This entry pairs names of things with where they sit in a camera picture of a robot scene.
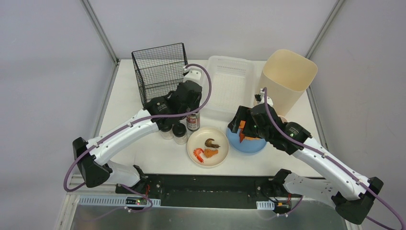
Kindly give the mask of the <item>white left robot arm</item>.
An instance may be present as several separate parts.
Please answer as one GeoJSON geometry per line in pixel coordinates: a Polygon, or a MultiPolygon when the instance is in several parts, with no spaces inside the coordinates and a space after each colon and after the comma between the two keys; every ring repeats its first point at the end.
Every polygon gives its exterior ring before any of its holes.
{"type": "Polygon", "coordinates": [[[105,182],[132,187],[141,180],[141,170],[111,159],[121,150],[149,134],[162,131],[197,111],[202,98],[202,73],[188,70],[176,90],[151,99],[133,117],[98,137],[73,141],[74,165],[88,188],[105,182]]]}

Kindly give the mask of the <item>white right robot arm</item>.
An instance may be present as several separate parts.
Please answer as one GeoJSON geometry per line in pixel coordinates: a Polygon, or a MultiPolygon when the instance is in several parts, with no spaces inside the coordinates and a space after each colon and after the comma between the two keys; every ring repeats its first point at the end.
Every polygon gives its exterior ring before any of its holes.
{"type": "Polygon", "coordinates": [[[360,225],[383,187],[377,177],[354,172],[323,148],[309,131],[295,122],[283,122],[275,110],[263,103],[240,106],[227,126],[232,133],[260,138],[311,166],[327,181],[301,177],[280,169],[270,181],[273,189],[318,200],[336,210],[345,220],[360,225]]]}

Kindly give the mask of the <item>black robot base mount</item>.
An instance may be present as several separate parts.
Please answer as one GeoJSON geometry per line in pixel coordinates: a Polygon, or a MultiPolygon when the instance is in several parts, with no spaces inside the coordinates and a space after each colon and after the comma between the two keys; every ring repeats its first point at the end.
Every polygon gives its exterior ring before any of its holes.
{"type": "Polygon", "coordinates": [[[164,207],[256,209],[257,202],[283,201],[288,192],[270,176],[146,174],[132,189],[164,207]]]}

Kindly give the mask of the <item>dark sauce bottle red label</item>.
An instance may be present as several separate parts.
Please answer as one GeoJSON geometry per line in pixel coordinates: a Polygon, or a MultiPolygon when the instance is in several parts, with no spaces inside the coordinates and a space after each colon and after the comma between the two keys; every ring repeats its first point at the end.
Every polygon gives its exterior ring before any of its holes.
{"type": "Polygon", "coordinates": [[[191,132],[194,132],[200,128],[200,112],[196,112],[186,116],[186,127],[191,132]]]}

